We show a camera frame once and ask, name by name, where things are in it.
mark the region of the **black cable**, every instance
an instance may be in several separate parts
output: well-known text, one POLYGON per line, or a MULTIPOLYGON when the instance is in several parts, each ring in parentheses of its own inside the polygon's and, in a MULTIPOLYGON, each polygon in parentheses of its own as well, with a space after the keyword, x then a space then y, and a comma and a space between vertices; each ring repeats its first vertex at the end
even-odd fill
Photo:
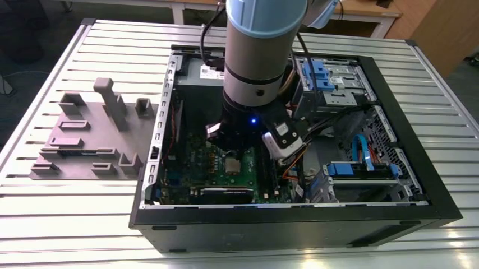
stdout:
POLYGON ((318 83, 316 83, 316 74, 315 74, 315 67, 312 66, 312 60, 311 60, 311 57, 310 57, 310 52, 308 52, 308 48, 306 47, 306 44, 304 44, 304 40, 299 34, 299 32, 296 33, 296 37, 298 37, 298 40, 299 40, 299 43, 300 43, 300 46, 303 47, 303 51, 304 51, 304 56, 306 56, 306 59, 308 61, 308 65, 310 65, 310 71, 311 71, 311 79, 312 79, 312 91, 315 92, 315 111, 318 109, 318 102, 319 102, 319 94, 318 94, 318 83))
POLYGON ((342 0, 339 0, 339 5, 340 5, 340 12, 339 12, 339 20, 342 21, 343 20, 343 17, 344 17, 344 6, 343 6, 343 2, 342 0))
POLYGON ((303 189, 303 197, 300 202, 306 202, 306 178, 304 178, 304 165, 303 165, 303 156, 299 158, 296 162, 296 173, 298 173, 298 185, 303 189))
POLYGON ((291 50, 291 63, 292 63, 292 70, 298 70, 296 66, 296 56, 294 55, 294 51, 291 50))
POLYGON ((200 37, 200 55, 202 55, 203 62, 206 63, 207 66, 214 66, 214 62, 211 60, 208 60, 204 55, 204 37, 211 28, 211 25, 215 23, 216 19, 219 18, 219 16, 223 14, 223 12, 226 10, 226 8, 223 7, 222 10, 219 11, 219 7, 220 7, 220 5, 218 5, 218 7, 216 7, 215 16, 211 18, 210 22, 203 27, 202 37, 200 37))
POLYGON ((338 120, 342 119, 347 114, 358 112, 358 111, 366 111, 371 108, 371 105, 363 105, 363 106, 355 106, 352 108, 344 108, 342 111, 339 111, 335 115, 332 115, 330 118, 322 120, 316 124, 314 124, 310 128, 310 131, 303 136, 303 141, 306 143, 311 142, 311 139, 315 135, 320 134, 324 129, 327 129, 330 126, 332 126, 338 120))

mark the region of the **metal profile table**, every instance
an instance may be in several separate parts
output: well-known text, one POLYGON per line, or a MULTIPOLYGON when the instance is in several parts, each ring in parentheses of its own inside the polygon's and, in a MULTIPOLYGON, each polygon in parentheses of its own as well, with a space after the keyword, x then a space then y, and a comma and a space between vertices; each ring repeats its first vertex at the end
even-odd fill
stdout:
MULTIPOLYGON (((111 77, 124 102, 158 103, 172 44, 198 45, 196 26, 81 25, 0 153, 0 265, 77 268, 474 268, 479 264, 479 129, 423 53, 402 40, 304 34, 312 52, 372 56, 464 219, 378 248, 160 254, 130 230, 136 181, 33 181, 29 168, 68 92, 101 101, 111 77)), ((207 45, 224 46, 214 28, 207 45)))

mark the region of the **wire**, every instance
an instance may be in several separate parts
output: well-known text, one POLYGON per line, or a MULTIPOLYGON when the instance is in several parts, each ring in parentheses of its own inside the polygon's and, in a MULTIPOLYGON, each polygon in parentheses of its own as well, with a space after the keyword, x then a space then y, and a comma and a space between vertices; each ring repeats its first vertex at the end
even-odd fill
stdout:
POLYGON ((284 84, 282 86, 282 88, 279 88, 279 92, 278 94, 279 95, 283 95, 287 91, 287 89, 290 88, 291 86, 291 83, 292 83, 292 79, 296 75, 296 63, 295 63, 295 57, 294 57, 294 53, 291 52, 291 62, 292 62, 292 69, 291 69, 291 72, 290 72, 290 75, 284 81, 284 84))
POLYGON ((294 167, 294 165, 296 164, 299 158, 304 155, 306 149, 307 149, 307 148, 304 148, 303 152, 296 156, 296 159, 292 161, 290 167, 286 169, 282 178, 286 178, 286 177, 287 177, 286 174, 287 174, 287 172, 291 170, 291 168, 294 167))
POLYGON ((220 2, 218 2, 218 7, 216 7, 216 11, 215 11, 215 16, 211 18, 210 22, 204 25, 203 27, 203 31, 202 31, 202 37, 200 37, 200 55, 202 55, 202 59, 203 62, 207 66, 212 66, 212 61, 207 59, 206 55, 204 55, 204 37, 207 35, 207 32, 211 28, 211 25, 214 24, 214 22, 218 20, 219 16, 223 14, 226 7, 222 8, 222 10, 219 11, 219 7, 220 7, 220 2))
POLYGON ((342 21, 343 20, 343 17, 344 17, 344 6, 343 6, 343 2, 342 0, 339 0, 339 5, 340 5, 340 12, 339 12, 339 20, 342 21))
MULTIPOLYGON (((303 167, 303 156, 298 159, 296 164, 296 171, 298 171, 298 185, 306 190, 306 178, 304 178, 304 167, 303 167)), ((300 197, 300 202, 306 202, 306 193, 303 191, 303 196, 300 197)))
POLYGON ((316 83, 315 67, 312 66, 312 60, 311 60, 311 57, 310 57, 308 48, 306 47, 304 40, 303 40, 299 32, 296 33, 296 37, 298 37, 298 41, 300 43, 300 46, 303 48, 304 56, 306 56, 306 59, 308 61, 308 65, 310 65, 311 79, 312 79, 312 91, 315 92, 315 111, 316 111, 316 109, 318 109, 318 101, 319 101, 320 98, 318 96, 318 83, 316 83))
POLYGON ((355 106, 352 108, 344 108, 342 111, 339 111, 335 115, 332 115, 330 118, 322 120, 315 125, 310 127, 310 131, 303 136, 303 141, 306 143, 310 143, 311 138, 315 134, 320 134, 320 132, 327 129, 332 124, 340 120, 342 117, 344 117, 347 114, 359 112, 363 110, 367 110, 371 107, 371 105, 363 105, 363 106, 355 106))

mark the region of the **blue latch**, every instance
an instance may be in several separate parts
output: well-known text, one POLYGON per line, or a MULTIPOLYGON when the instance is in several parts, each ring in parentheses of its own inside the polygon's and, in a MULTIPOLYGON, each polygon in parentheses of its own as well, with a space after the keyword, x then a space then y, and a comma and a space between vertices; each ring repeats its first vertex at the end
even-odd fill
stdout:
MULTIPOLYGON (((311 60, 312 61, 312 68, 315 70, 315 76, 316 76, 316 85, 319 91, 334 91, 335 85, 330 83, 330 71, 324 68, 324 64, 322 61, 311 60)), ((303 63, 303 71, 306 74, 306 77, 308 79, 310 84, 310 90, 312 90, 312 74, 311 74, 311 68, 310 65, 304 62, 303 63)))
POLYGON ((332 176, 336 174, 336 169, 335 169, 335 165, 334 164, 328 164, 327 165, 328 168, 328 175, 332 176))
POLYGON ((399 177, 399 167, 398 167, 398 165, 390 164, 390 169, 391 169, 392 176, 395 178, 398 178, 399 177))
POLYGON ((354 175, 351 164, 335 164, 338 175, 354 175))

